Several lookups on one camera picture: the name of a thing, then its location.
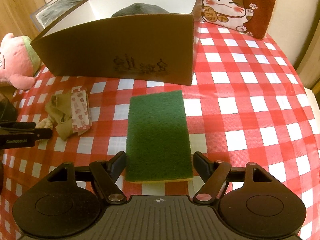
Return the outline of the glass jar with gold lid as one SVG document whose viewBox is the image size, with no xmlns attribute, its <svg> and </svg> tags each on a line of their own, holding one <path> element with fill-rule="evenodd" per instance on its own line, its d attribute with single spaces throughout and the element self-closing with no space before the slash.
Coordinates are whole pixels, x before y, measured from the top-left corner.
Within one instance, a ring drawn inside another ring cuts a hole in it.
<svg viewBox="0 0 320 240">
<path fill-rule="evenodd" d="M 0 120 L 1 121 L 16 121 L 17 110 L 9 99 L 4 95 L 0 94 Z"/>
</svg>

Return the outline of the grey towel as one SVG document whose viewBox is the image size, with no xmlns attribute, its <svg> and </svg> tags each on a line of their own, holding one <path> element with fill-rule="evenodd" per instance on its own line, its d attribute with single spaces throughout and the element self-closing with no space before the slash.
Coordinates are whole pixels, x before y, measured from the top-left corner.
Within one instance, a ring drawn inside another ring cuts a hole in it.
<svg viewBox="0 0 320 240">
<path fill-rule="evenodd" d="M 128 7 L 118 10 L 112 17 L 141 15 L 141 14 L 169 14 L 167 10 L 153 4 L 133 3 Z"/>
</svg>

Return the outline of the pink plush toy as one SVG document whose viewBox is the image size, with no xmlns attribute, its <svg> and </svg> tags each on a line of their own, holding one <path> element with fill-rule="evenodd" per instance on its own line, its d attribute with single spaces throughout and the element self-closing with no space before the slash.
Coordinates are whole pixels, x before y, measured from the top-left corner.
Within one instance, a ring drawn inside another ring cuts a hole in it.
<svg viewBox="0 0 320 240">
<path fill-rule="evenodd" d="M 6 34 L 1 41 L 1 85 L 29 90 L 35 85 L 35 74 L 41 59 L 28 36 Z"/>
</svg>

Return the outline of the pink patterned small packet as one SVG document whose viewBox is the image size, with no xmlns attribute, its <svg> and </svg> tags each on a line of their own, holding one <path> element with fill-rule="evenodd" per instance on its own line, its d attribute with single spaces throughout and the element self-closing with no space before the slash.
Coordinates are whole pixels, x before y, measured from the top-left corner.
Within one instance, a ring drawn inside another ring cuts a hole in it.
<svg viewBox="0 0 320 240">
<path fill-rule="evenodd" d="M 91 111 L 86 89 L 80 87 L 72 90 L 71 114 L 74 133 L 82 135 L 92 127 Z"/>
</svg>

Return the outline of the red lucky cat cushion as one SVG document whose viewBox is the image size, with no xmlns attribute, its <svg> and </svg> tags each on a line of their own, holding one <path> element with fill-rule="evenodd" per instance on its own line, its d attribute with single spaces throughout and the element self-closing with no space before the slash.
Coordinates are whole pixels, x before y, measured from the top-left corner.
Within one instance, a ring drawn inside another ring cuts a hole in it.
<svg viewBox="0 0 320 240">
<path fill-rule="evenodd" d="M 202 0 L 201 20 L 263 39 L 276 0 Z"/>
</svg>

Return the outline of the white wooden chair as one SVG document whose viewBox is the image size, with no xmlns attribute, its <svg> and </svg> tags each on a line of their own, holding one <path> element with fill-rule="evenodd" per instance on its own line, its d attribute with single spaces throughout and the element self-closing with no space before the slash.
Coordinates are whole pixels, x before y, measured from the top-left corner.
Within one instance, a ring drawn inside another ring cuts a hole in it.
<svg viewBox="0 0 320 240">
<path fill-rule="evenodd" d="M 311 106 L 313 115 L 318 116 L 319 115 L 319 106 L 318 106 L 318 103 L 317 103 L 317 100 L 316 100 L 314 93 L 312 92 L 312 90 L 310 90 L 306 87 L 304 87 L 304 90 L 305 90 L 305 93 L 306 93 L 308 100 L 310 102 L 310 106 Z"/>
</svg>

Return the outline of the red white checkered tablecloth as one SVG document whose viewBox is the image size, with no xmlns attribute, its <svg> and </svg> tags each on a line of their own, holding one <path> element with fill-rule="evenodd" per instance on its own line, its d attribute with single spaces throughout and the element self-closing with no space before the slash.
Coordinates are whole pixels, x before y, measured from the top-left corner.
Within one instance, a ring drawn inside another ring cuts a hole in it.
<svg viewBox="0 0 320 240">
<path fill-rule="evenodd" d="M 31 148 L 6 150 L 1 239 L 17 239 L 16 199 L 64 161 L 87 166 L 125 150 L 132 96 L 181 90 L 191 150 L 236 167 L 254 162 L 283 182 L 306 207 L 302 239 L 319 239 L 319 126 L 302 82 L 271 37 L 256 40 L 209 23 L 199 26 L 191 86 L 95 77 L 55 77 L 43 67 L 35 86 L 15 92 L 21 122 L 46 117 L 53 94 L 87 89 L 92 128 Z"/>
</svg>

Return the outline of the clear acrylic photo frame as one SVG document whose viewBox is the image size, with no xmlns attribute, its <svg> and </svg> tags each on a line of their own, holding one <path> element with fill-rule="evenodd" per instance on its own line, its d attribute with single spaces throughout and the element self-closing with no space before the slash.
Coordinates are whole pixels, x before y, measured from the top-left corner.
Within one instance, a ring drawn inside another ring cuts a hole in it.
<svg viewBox="0 0 320 240">
<path fill-rule="evenodd" d="M 43 31 L 43 29 L 54 20 L 82 1 L 83 0 L 51 0 L 32 13 L 30 18 L 37 30 Z"/>
</svg>

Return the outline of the brown cardboard box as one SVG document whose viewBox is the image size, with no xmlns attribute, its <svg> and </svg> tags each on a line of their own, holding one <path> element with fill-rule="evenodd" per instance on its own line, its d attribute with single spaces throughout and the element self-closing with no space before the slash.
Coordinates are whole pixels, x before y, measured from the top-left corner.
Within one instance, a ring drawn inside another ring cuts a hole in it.
<svg viewBox="0 0 320 240">
<path fill-rule="evenodd" d="M 112 17 L 133 3 L 169 14 Z M 31 42 L 56 76 L 115 77 L 191 85 L 201 0 L 84 0 Z"/>
</svg>

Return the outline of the green yellow sponge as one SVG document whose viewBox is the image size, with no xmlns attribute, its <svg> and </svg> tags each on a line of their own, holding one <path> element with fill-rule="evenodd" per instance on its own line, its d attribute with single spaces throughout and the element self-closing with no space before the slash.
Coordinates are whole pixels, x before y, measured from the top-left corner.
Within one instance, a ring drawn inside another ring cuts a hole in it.
<svg viewBox="0 0 320 240">
<path fill-rule="evenodd" d="M 189 132 L 180 90 L 131 98 L 126 155 L 125 179 L 129 182 L 193 178 Z"/>
</svg>

